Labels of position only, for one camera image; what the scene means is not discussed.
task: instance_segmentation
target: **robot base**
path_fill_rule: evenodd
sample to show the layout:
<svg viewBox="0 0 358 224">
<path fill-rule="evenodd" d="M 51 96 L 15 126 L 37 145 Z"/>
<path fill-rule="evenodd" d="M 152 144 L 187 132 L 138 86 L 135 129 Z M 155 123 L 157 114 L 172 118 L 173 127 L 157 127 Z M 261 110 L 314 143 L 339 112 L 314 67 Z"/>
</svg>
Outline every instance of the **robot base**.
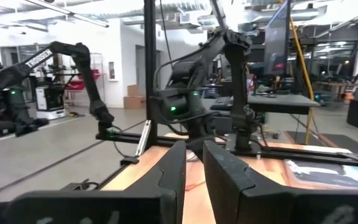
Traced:
<svg viewBox="0 0 358 224">
<path fill-rule="evenodd" d="M 37 111 L 37 118 L 46 118 L 48 120 L 64 118 L 66 117 L 66 110 L 55 110 L 55 111 Z"/>
</svg>

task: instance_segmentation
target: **concrete floor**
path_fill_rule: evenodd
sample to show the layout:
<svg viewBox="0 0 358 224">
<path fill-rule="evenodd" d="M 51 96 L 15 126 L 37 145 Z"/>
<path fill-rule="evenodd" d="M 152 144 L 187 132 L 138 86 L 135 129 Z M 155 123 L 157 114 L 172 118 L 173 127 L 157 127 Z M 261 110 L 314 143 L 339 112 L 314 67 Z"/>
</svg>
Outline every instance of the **concrete floor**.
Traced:
<svg viewBox="0 0 358 224">
<path fill-rule="evenodd" d="M 321 108 L 315 110 L 319 132 L 344 134 L 358 141 L 358 129 L 346 123 L 346 111 L 346 108 L 337 111 Z M 116 117 L 114 124 L 122 129 L 145 119 L 144 110 L 113 109 L 111 113 Z M 306 116 L 300 116 L 300 119 L 306 122 Z M 296 121 L 289 114 L 269 114 L 268 125 L 276 131 L 296 130 Z M 141 133 L 142 128 L 140 125 L 129 131 Z M 85 116 L 55 121 L 40 131 L 21 138 L 0 139 L 0 187 L 84 149 L 81 154 L 0 191 L 0 201 L 12 200 L 31 190 L 60 189 L 70 182 L 81 182 L 88 178 L 95 182 L 105 179 L 119 167 L 122 157 L 111 142 L 102 142 L 86 150 L 98 142 L 94 139 L 96 131 L 97 122 L 92 116 Z M 298 131 L 304 132 L 305 129 L 300 126 Z M 159 135 L 168 132 L 167 127 L 158 127 Z M 278 141 L 289 142 L 284 134 Z M 135 144 L 117 145 L 128 155 L 133 155 L 136 149 Z"/>
</svg>

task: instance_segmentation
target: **robotic arm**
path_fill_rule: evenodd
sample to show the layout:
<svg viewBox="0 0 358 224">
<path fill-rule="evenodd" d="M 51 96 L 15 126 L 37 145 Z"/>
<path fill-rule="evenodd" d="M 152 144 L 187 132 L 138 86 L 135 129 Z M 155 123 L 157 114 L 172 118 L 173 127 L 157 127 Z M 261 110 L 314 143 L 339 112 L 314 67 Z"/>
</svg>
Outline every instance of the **robotic arm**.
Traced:
<svg viewBox="0 0 358 224">
<path fill-rule="evenodd" d="M 106 105 L 100 99 L 98 88 L 92 76 L 90 67 L 91 57 L 87 46 L 82 43 L 76 45 L 52 42 L 48 47 L 39 50 L 26 61 L 17 63 L 0 70 L 0 92 L 6 88 L 19 86 L 29 76 L 31 70 L 46 62 L 55 54 L 72 57 L 78 71 L 82 74 L 86 91 L 89 96 L 90 113 L 99 121 L 99 127 L 111 128 L 114 117 L 109 113 Z"/>
<path fill-rule="evenodd" d="M 250 52 L 252 42 L 244 35 L 232 30 L 215 30 L 212 37 L 196 52 L 179 58 L 174 65 L 172 75 L 166 89 L 156 90 L 154 101 L 158 114 L 156 120 L 165 124 L 177 134 L 189 135 L 187 146 L 202 160 L 202 147 L 205 140 L 214 141 L 215 136 L 211 125 L 212 112 L 206 111 L 197 88 L 200 87 L 208 74 L 209 64 L 215 57 L 224 53 L 232 65 L 233 83 L 238 85 L 233 109 L 241 117 L 247 104 L 246 77 L 243 77 L 242 64 Z M 188 133 L 179 133 L 171 124 L 180 123 Z"/>
</svg>

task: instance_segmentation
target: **computer monitor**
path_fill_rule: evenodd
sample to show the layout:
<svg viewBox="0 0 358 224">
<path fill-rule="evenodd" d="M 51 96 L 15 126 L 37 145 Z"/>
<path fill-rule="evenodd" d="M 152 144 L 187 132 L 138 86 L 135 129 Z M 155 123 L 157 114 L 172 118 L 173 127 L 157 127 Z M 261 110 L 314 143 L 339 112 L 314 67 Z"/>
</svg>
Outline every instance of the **computer monitor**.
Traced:
<svg viewBox="0 0 358 224">
<path fill-rule="evenodd" d="M 265 69 L 267 75 L 283 75 L 287 70 L 291 0 L 286 0 L 265 29 Z"/>
</svg>

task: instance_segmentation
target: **ceiling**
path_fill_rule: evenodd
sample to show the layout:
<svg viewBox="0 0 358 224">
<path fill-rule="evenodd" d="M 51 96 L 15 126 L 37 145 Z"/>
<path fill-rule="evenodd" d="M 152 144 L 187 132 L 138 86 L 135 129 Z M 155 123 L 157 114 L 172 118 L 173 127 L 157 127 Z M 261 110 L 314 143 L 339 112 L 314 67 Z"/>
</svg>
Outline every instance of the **ceiling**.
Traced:
<svg viewBox="0 0 358 224">
<path fill-rule="evenodd" d="M 214 18 L 209 16 L 211 12 L 209 0 L 162 0 L 162 2 L 165 20 L 171 29 L 203 30 L 203 27 L 207 29 L 213 25 Z M 305 13 L 307 13 L 306 8 L 309 3 L 313 3 L 314 11 L 318 13 L 316 12 L 317 14 L 315 13 L 314 16 L 307 17 Z M 52 4 L 100 21 L 119 17 L 127 25 L 142 23 L 143 0 L 131 0 L 130 4 L 122 5 L 117 4 L 117 0 L 55 0 Z M 158 6 L 159 0 L 156 0 L 156 4 L 156 19 L 159 22 L 161 20 Z M 269 16 L 273 14 L 272 11 L 278 7 L 276 0 L 234 0 L 234 6 L 224 5 L 224 8 L 225 10 L 234 9 L 236 13 L 240 13 L 226 13 L 228 18 L 232 14 L 240 15 L 241 22 L 238 23 L 253 21 L 256 17 L 266 17 L 264 19 L 269 20 Z M 358 0 L 293 0 L 292 10 L 293 14 L 296 10 L 300 12 L 300 15 L 302 14 L 299 20 L 295 19 L 298 25 L 329 24 L 331 22 L 346 21 L 357 16 Z M 184 12 L 195 15 L 193 16 L 195 19 L 190 19 L 187 23 L 181 22 Z M 2 29 L 9 26 L 34 23 L 46 25 L 60 19 L 67 19 L 67 17 L 42 6 L 32 4 L 29 1 L 0 0 L 0 20 L 5 22 L 4 24 L 0 23 L 0 28 Z M 266 22 L 265 20 L 256 23 L 263 24 Z M 15 22 L 15 24 L 7 24 L 7 21 Z"/>
</svg>

